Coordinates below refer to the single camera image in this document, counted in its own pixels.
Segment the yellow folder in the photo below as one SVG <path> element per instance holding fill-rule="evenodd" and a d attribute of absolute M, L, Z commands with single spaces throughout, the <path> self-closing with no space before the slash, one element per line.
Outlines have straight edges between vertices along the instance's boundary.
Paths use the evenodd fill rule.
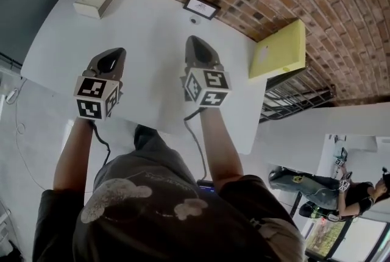
<path fill-rule="evenodd" d="M 298 19 L 257 43 L 249 78 L 268 79 L 305 67 L 305 24 Z"/>

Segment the man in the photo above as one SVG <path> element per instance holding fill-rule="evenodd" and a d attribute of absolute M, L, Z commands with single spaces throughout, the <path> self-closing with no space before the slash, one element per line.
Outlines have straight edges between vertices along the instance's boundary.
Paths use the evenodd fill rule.
<path fill-rule="evenodd" d="M 221 112 L 200 113 L 216 193 L 200 189 L 156 130 L 138 126 L 136 150 L 97 174 L 84 206 L 92 128 L 78 118 L 42 194 L 34 261 L 255 258 L 303 261 L 303 240 L 285 209 L 243 168 Z"/>

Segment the gray t-shirt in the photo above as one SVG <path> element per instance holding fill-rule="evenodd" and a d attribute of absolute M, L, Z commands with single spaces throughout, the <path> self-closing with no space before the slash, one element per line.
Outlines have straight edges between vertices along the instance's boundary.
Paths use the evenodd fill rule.
<path fill-rule="evenodd" d="M 282 247 L 295 249 L 285 258 Z M 33 260 L 300 261 L 302 251 L 290 216 L 258 177 L 246 175 L 216 194 L 129 154 L 99 171 L 85 206 L 83 194 L 43 192 Z"/>

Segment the floor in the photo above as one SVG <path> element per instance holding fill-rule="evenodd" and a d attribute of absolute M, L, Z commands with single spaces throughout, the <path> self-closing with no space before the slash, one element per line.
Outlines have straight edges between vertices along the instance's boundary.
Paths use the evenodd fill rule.
<path fill-rule="evenodd" d="M 20 87 L 22 82 L 19 78 L 5 75 L 0 94 Z M 0 201 L 11 211 L 17 242 L 27 261 L 32 256 L 35 223 L 43 191 L 40 186 L 51 188 L 57 160 L 76 115 L 71 97 L 53 93 L 31 81 L 24 84 L 16 103 L 3 103 L 2 107 L 0 104 Z M 98 124 L 99 134 L 112 149 L 110 159 L 133 149 L 135 126 L 134 122 L 117 118 L 109 118 L 103 124 Z M 161 135 L 169 146 L 182 155 L 194 177 L 200 179 L 203 176 L 202 162 L 191 136 Z M 106 153 L 105 147 L 94 137 L 87 192 L 92 190 L 94 177 Z M 37 183 L 29 175 L 21 155 Z M 242 155 L 241 161 L 246 174 L 265 178 L 271 169 L 270 165 L 260 161 L 256 146 L 250 155 Z M 85 198 L 90 196 L 91 193 L 87 193 Z"/>

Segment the white table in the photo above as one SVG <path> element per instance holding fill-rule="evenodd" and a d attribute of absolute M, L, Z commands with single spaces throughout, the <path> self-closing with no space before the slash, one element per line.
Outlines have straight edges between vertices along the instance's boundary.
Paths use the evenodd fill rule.
<path fill-rule="evenodd" d="M 174 0 L 114 0 L 100 20 L 77 14 L 74 1 L 59 0 L 52 9 L 27 54 L 22 76 L 72 96 L 77 76 L 92 57 L 123 47 L 124 94 L 112 115 L 188 135 L 183 118 L 195 107 L 184 102 L 179 77 L 184 75 L 186 40 L 195 35 L 214 47 L 230 73 L 233 93 L 222 115 L 238 152 L 251 152 L 266 86 L 266 81 L 248 80 L 254 41 L 216 19 L 191 23 L 194 14 Z M 199 118 L 191 126 L 199 134 Z"/>

